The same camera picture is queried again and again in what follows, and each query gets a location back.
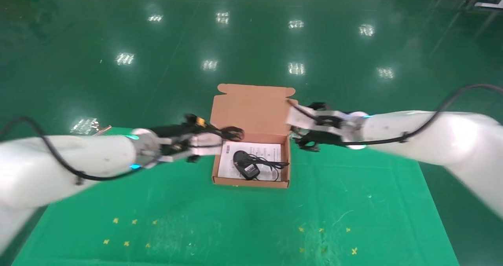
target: green mat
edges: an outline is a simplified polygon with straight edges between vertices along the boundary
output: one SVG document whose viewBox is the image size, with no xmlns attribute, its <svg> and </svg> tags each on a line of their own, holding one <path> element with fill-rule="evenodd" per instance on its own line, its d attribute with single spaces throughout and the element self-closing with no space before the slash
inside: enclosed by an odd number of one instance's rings
<svg viewBox="0 0 503 266">
<path fill-rule="evenodd" d="M 288 189 L 215 185 L 212 164 L 162 164 L 52 204 L 14 265 L 458 265 L 415 161 L 292 146 Z"/>
</svg>

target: epoxy floor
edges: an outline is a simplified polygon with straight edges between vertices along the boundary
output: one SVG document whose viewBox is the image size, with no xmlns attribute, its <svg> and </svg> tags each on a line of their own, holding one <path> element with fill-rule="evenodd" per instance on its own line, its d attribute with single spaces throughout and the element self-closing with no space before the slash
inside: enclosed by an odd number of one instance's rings
<svg viewBox="0 0 503 266">
<path fill-rule="evenodd" d="M 219 83 L 295 87 L 300 103 L 344 111 L 434 110 L 467 83 L 503 85 L 503 17 L 464 2 L 0 0 L 1 123 L 23 114 L 65 134 L 85 117 L 209 118 Z M 452 110 L 501 121 L 502 107 L 478 91 Z M 460 264 L 501 264 L 502 221 L 443 169 L 422 169 Z"/>
</svg>

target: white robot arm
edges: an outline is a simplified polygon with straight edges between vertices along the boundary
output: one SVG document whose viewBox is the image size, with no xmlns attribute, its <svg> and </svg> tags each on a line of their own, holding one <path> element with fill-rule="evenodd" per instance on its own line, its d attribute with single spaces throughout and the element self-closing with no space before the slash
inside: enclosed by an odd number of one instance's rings
<svg viewBox="0 0 503 266">
<path fill-rule="evenodd" d="M 503 127 L 482 114 L 443 112 L 459 94 L 475 87 L 503 92 L 493 85 L 470 85 L 456 91 L 436 112 L 373 116 L 320 110 L 320 103 L 310 107 L 291 104 L 287 123 L 308 130 L 296 140 L 305 150 L 317 151 L 317 143 L 368 147 L 444 166 L 503 218 Z"/>
<path fill-rule="evenodd" d="M 219 130 L 194 115 L 185 118 L 181 125 L 115 136 L 45 136 L 20 118 L 41 137 L 0 143 L 0 254 L 37 207 L 161 162 L 219 154 L 222 139 L 244 136 L 240 128 Z"/>
</svg>

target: blue led light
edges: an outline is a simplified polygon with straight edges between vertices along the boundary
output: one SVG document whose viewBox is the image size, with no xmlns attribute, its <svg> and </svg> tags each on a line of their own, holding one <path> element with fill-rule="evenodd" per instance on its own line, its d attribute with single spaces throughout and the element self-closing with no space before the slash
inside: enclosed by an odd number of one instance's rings
<svg viewBox="0 0 503 266">
<path fill-rule="evenodd" d="M 130 139 L 140 139 L 136 135 L 124 135 L 125 137 L 129 137 Z"/>
</svg>

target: black cable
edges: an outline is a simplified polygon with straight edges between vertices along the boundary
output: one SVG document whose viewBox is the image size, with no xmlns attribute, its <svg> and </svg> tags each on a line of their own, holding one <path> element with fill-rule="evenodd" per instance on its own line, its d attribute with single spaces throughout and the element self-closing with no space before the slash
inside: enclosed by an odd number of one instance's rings
<svg viewBox="0 0 503 266">
<path fill-rule="evenodd" d="M 274 180 L 274 182 L 277 181 L 278 178 L 280 177 L 280 172 L 278 171 L 278 169 L 279 170 L 284 169 L 284 167 L 289 165 L 288 162 L 272 162 L 268 161 L 264 157 L 258 157 L 257 155 L 254 154 L 248 154 L 248 158 L 243 159 L 241 162 L 245 164 L 256 164 L 256 165 L 262 164 L 271 168 L 271 171 L 274 169 L 276 171 L 276 179 Z"/>
<path fill-rule="evenodd" d="M 107 180 L 117 180 L 119 178 L 124 178 L 126 176 L 135 174 L 138 171 L 143 169 L 143 167 L 140 167 L 137 169 L 131 169 L 129 172 L 122 173 L 122 174 L 115 175 L 115 176 L 109 176 L 109 177 L 92 176 L 92 175 L 86 174 L 83 171 L 78 171 L 77 169 L 70 166 L 70 164 L 68 164 L 68 162 L 66 162 L 63 159 L 63 157 L 61 157 L 61 154 L 59 154 L 59 152 L 56 150 L 56 148 L 54 148 L 54 145 L 52 145 L 52 142 L 46 137 L 46 134 L 42 130 L 42 128 L 38 125 L 38 123 L 36 123 L 36 121 L 31 119 L 30 117 L 17 117 L 15 119 L 13 119 L 12 121 L 10 121 L 9 123 L 7 123 L 7 125 L 0 131 L 0 141 L 3 141 L 2 139 L 4 139 L 4 137 L 12 130 L 12 128 L 14 128 L 14 125 L 16 125 L 17 123 L 20 123 L 20 122 L 25 122 L 25 123 L 29 124 L 31 126 L 31 128 L 34 130 L 34 132 L 38 135 L 38 137 L 40 137 L 42 139 L 42 141 L 44 142 L 45 146 L 47 146 L 47 148 L 49 149 L 49 152 L 54 157 L 54 159 L 56 159 L 56 161 L 61 166 L 63 166 L 66 170 L 68 170 L 70 173 L 72 173 L 78 177 L 79 180 L 77 180 L 77 185 L 82 184 L 81 179 L 95 180 L 98 182 L 104 182 Z"/>
<path fill-rule="evenodd" d="M 215 147 L 221 147 L 223 145 L 223 140 L 228 140 L 228 141 L 241 141 L 244 139 L 244 130 L 241 128 L 237 127 L 225 127 L 218 129 L 215 126 L 211 125 L 210 123 L 206 123 L 206 128 L 203 130 L 203 132 L 206 133 L 211 133 L 214 135 L 218 135 L 219 137 L 222 138 L 222 142 L 220 144 L 215 144 L 215 145 L 188 145 L 190 148 L 215 148 Z"/>
<path fill-rule="evenodd" d="M 416 136 L 420 133 L 422 133 L 426 128 L 432 125 L 434 121 L 440 117 L 440 114 L 442 112 L 445 112 L 447 107 L 449 107 L 453 101 L 458 98 L 461 94 L 469 91 L 470 89 L 476 88 L 476 87 L 482 87 L 485 89 L 489 89 L 492 91 L 496 91 L 497 93 L 503 95 L 503 88 L 498 87 L 496 85 L 492 84 L 483 84 L 483 83 L 478 83 L 478 84 L 470 84 L 466 85 L 464 87 L 461 87 L 460 89 L 452 92 L 444 101 L 440 104 L 438 109 L 435 111 L 433 116 L 431 116 L 425 123 L 423 123 L 419 128 L 416 130 L 412 131 L 411 133 L 404 132 L 402 136 L 395 137 L 395 138 L 390 138 L 390 139 L 381 139 L 381 140 L 371 140 L 371 141 L 357 141 L 357 142 L 341 142 L 338 143 L 337 145 L 345 146 L 345 145 L 375 145 L 375 144 L 386 144 L 386 143 L 393 143 L 393 142 L 405 142 L 408 138 L 411 138 L 413 136 Z M 287 100 L 287 102 L 293 106 L 296 110 L 298 110 L 300 113 L 304 114 L 305 116 L 314 119 L 317 122 L 323 122 L 323 120 L 319 117 L 313 116 L 306 112 L 305 110 L 302 110 L 300 107 L 296 106 L 292 101 Z"/>
</svg>

